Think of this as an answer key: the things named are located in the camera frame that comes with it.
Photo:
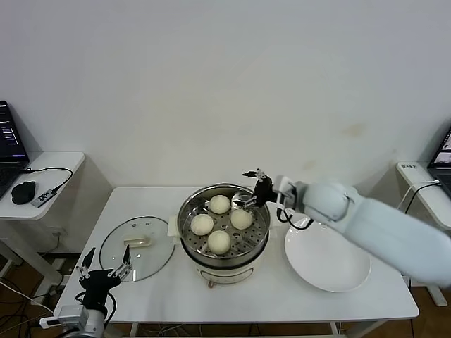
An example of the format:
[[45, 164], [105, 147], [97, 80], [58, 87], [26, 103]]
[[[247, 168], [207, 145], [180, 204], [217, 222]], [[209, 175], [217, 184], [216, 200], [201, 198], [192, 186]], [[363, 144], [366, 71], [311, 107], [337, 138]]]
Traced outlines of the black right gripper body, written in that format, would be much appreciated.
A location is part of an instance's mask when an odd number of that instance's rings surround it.
[[262, 207], [267, 202], [275, 202], [276, 193], [273, 191], [272, 179], [265, 177], [257, 180], [252, 196], [254, 197], [254, 205], [256, 207]]

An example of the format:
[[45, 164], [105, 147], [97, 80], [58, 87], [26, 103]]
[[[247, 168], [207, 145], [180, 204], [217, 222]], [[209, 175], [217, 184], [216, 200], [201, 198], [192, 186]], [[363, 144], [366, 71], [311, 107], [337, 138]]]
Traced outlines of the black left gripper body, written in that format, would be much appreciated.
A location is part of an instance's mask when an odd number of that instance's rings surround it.
[[114, 287], [121, 283], [119, 276], [112, 269], [93, 270], [89, 276], [79, 278], [80, 286], [84, 289], [82, 305], [87, 310], [106, 310], [106, 298]]

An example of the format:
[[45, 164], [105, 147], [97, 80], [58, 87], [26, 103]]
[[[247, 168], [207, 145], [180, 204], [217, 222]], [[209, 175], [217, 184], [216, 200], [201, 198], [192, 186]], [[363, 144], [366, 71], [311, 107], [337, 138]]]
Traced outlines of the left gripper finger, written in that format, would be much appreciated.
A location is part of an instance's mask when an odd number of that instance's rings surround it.
[[76, 267], [79, 273], [79, 280], [89, 278], [89, 269], [91, 267], [96, 248], [93, 247], [89, 253], [83, 258], [82, 263]]
[[108, 274], [108, 276], [118, 278], [119, 280], [124, 280], [131, 271], [132, 271], [132, 263], [130, 258], [130, 245], [128, 244], [125, 248], [122, 263], [117, 268], [113, 269]]

